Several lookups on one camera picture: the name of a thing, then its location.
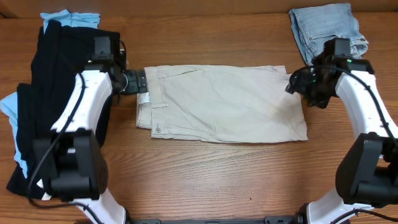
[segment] blue jeans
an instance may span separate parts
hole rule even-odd
[[[294,38],[307,65],[312,65],[312,59],[323,52],[326,41],[336,37],[350,39],[354,58],[361,58],[368,50],[369,42],[359,33],[349,3],[292,9],[289,15]]]

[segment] robotic arm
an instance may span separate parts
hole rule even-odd
[[[387,204],[398,204],[398,155],[396,140],[398,128],[389,116],[376,88],[376,79],[370,63],[349,57],[348,39],[333,39],[325,43],[324,52],[315,58],[314,66],[294,72],[286,91],[298,92],[310,106],[326,108],[330,97],[343,100],[357,138],[336,173],[336,186],[316,202],[305,204],[292,216],[265,217],[262,220],[187,220],[196,224],[327,224],[347,223],[356,209],[371,210]],[[135,94],[147,91],[144,73],[136,75],[125,68],[125,55],[119,43],[106,37],[95,39],[95,54],[85,69],[76,75],[75,89],[52,132],[34,142],[38,161],[44,158],[40,174],[44,189],[52,197],[78,206],[94,223],[105,224],[173,224],[160,220],[131,220],[109,190],[108,168],[96,139],[101,114],[112,95]],[[83,98],[67,123],[81,89]],[[62,135],[52,153],[45,152],[57,135]],[[380,156],[390,162],[378,167]]]

